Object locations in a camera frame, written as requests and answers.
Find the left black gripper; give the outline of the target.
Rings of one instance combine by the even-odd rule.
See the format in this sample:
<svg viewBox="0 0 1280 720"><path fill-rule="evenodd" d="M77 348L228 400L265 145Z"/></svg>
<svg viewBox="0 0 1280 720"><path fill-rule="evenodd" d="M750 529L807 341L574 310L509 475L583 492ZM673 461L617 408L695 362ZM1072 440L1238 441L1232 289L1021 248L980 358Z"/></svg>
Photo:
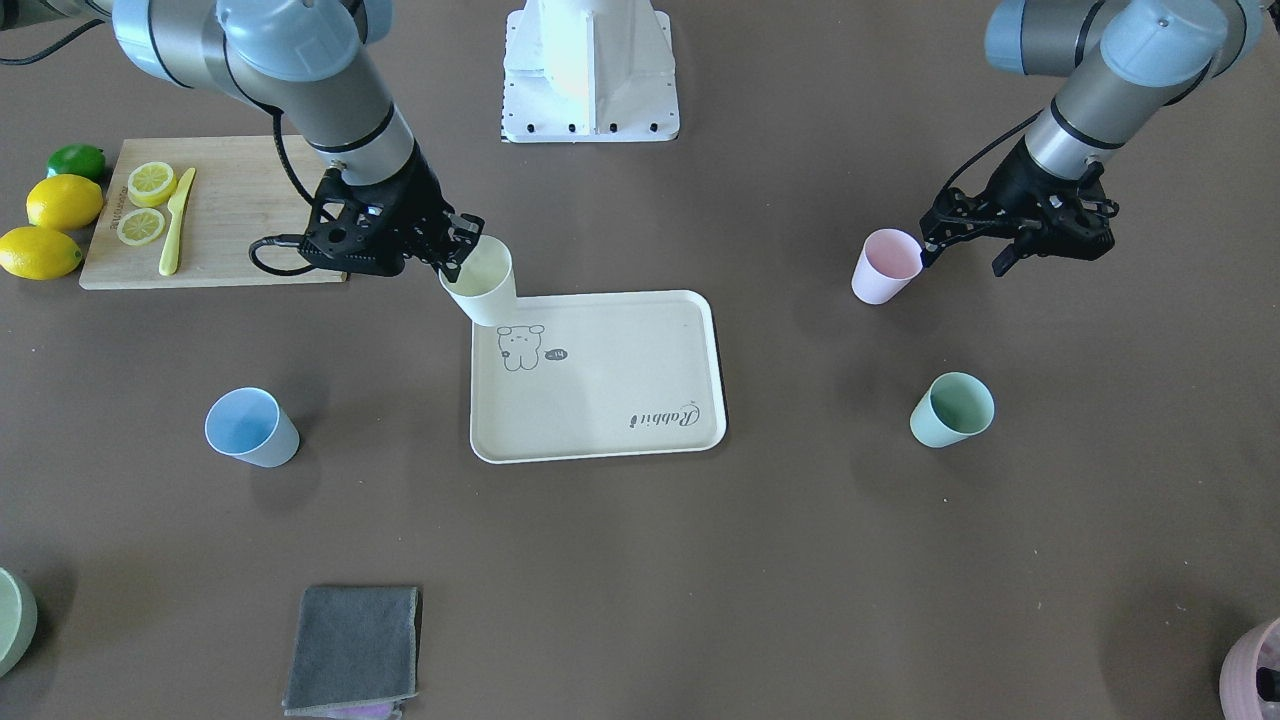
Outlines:
<svg viewBox="0 0 1280 720"><path fill-rule="evenodd" d="M979 237L1009 240L991 261L1002 278L1021 259L1056 256L1093 261L1115 238L1110 219L1119 205L1100 183L1105 167L1089 161L1080 179L1062 179L1032 159L1019 142L975 197L947 184L934 199L934 224L922 225L922 266L950 246Z"/></svg>

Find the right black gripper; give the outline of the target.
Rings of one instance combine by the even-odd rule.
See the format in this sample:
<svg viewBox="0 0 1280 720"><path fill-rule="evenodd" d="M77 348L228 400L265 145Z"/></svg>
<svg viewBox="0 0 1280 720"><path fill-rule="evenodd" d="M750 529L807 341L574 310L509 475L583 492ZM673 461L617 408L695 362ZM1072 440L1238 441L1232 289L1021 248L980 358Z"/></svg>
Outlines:
<svg viewBox="0 0 1280 720"><path fill-rule="evenodd" d="M416 258L456 283L476 251L485 220L454 211L420 150L390 178L352 186L338 169L324 172L310 205L298 254L325 270L394 277Z"/></svg>

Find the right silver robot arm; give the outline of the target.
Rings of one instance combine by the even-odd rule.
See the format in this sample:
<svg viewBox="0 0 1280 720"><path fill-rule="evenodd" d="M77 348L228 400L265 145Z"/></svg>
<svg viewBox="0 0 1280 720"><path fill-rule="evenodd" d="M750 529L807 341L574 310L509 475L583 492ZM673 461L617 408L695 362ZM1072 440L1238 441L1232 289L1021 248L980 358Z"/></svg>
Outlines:
<svg viewBox="0 0 1280 720"><path fill-rule="evenodd" d="M5 1L3 28L81 18L110 26L143 72L210 88L288 119L325 160L303 199L292 247L306 269L398 275L408 259L457 282L483 236L479 217L443 197L419 141L366 45L393 20L389 1Z"/></svg>

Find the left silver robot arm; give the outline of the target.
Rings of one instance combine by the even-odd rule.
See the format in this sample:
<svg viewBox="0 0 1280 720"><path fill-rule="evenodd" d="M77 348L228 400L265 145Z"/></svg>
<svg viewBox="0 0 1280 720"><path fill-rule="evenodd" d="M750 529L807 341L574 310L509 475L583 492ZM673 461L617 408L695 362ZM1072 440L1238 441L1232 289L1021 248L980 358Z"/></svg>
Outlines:
<svg viewBox="0 0 1280 720"><path fill-rule="evenodd" d="M946 181L922 218L922 263L979 237L1005 238L996 275L1030 256L1092 261L1114 247L1105 164L1160 109L1225 73L1258 42L1268 1L1004 1L986 29L992 67L1064 78L1010 131L986 188Z"/></svg>

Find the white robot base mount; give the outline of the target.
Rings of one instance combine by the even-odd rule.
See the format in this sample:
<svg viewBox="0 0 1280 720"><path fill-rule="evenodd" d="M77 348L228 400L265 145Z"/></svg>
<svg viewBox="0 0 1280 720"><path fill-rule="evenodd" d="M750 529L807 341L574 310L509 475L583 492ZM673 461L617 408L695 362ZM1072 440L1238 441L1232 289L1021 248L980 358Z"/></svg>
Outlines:
<svg viewBox="0 0 1280 720"><path fill-rule="evenodd" d="M503 69L506 142L678 136L671 19L649 1L527 1L507 15Z"/></svg>

